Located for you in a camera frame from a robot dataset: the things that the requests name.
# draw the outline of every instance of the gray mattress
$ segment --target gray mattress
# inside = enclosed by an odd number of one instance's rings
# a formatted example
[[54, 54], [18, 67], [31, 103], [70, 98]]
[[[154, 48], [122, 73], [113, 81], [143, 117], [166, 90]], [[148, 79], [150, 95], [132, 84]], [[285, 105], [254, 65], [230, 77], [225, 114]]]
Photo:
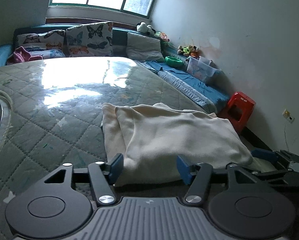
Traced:
[[[6, 202], [62, 163], [75, 168], [106, 161], [101, 105], [165, 103], [203, 111], [172, 85], [138, 63], [121, 57], [57, 58], [0, 67], [0, 90], [12, 99], [9, 129], [0, 149], [0, 239], [11, 233]], [[168, 188], [163, 191], [157, 188]], [[176, 196], [175, 182], [132, 186], [118, 195]], [[88, 187], [78, 190], [89, 196]]]

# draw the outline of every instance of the white wall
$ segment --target white wall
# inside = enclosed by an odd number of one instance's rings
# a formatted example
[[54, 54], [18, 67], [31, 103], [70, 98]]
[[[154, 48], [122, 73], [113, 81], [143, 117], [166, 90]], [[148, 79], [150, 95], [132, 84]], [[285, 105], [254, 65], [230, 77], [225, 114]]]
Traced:
[[225, 72], [222, 87], [256, 101], [247, 127], [275, 150], [286, 133], [299, 154], [299, 0], [157, 0], [152, 25], [175, 46], [199, 46]]
[[49, 0], [0, 0], [0, 45], [11, 43], [16, 28], [45, 24]]

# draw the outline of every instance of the green window frame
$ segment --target green window frame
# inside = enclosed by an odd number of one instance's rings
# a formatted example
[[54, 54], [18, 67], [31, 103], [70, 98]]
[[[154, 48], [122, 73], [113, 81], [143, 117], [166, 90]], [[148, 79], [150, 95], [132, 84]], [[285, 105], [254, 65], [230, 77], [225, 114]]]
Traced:
[[134, 12], [130, 12], [130, 11], [124, 10], [124, 6], [125, 6], [125, 3], [126, 3], [126, 0], [123, 0], [123, 3], [122, 3], [122, 6], [121, 6], [120, 10], [113, 9], [113, 8], [108, 8], [108, 7], [96, 6], [96, 5], [89, 5], [88, 4], [89, 0], [86, 1], [86, 4], [79, 4], [79, 3], [53, 3], [52, 1], [53, 0], [50, 0], [50, 3], [49, 3], [50, 6], [57, 6], [57, 5], [60, 5], [60, 6], [82, 6], [82, 7], [89, 7], [89, 8], [106, 9], [106, 10], [110, 10], [110, 11], [122, 12], [122, 13], [127, 13], [127, 14], [131, 14], [131, 15], [139, 16], [139, 17], [146, 18], [146, 19], [149, 19], [150, 15], [151, 15], [151, 12], [153, 10], [153, 6], [155, 4], [155, 0], [152, 0], [150, 8], [148, 10], [148, 14], [147, 15], [143, 15], [143, 14], [134, 13]]

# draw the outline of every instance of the mattress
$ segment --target mattress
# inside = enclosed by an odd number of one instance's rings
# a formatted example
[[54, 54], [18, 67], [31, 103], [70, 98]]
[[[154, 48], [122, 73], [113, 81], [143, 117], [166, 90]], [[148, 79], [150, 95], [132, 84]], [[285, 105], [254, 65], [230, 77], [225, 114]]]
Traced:
[[207, 113], [219, 113], [229, 100], [229, 96], [219, 88], [208, 86], [190, 74], [155, 61], [140, 62], [144, 67], [155, 71], [166, 82], [176, 87]]
[[[100, 127], [103, 103], [162, 102], [174, 109], [204, 111], [157, 74], [123, 57], [56, 58], [3, 66], [0, 90], [12, 99], [10, 125], [0, 151], [0, 240], [12, 237], [4, 211], [14, 195], [62, 163], [85, 168], [106, 161]], [[182, 196], [187, 188], [175, 182], [132, 186], [117, 193]], [[89, 185], [79, 184], [76, 189], [91, 199]]]

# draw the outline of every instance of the electrical outlet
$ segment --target electrical outlet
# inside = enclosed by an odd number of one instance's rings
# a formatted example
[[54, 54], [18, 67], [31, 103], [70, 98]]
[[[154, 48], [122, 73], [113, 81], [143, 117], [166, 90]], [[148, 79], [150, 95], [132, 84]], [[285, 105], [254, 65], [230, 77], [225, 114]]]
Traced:
[[293, 116], [291, 116], [291, 112], [289, 112], [287, 109], [285, 109], [285, 111], [283, 112], [283, 116], [290, 123], [292, 123], [295, 120], [295, 118]]

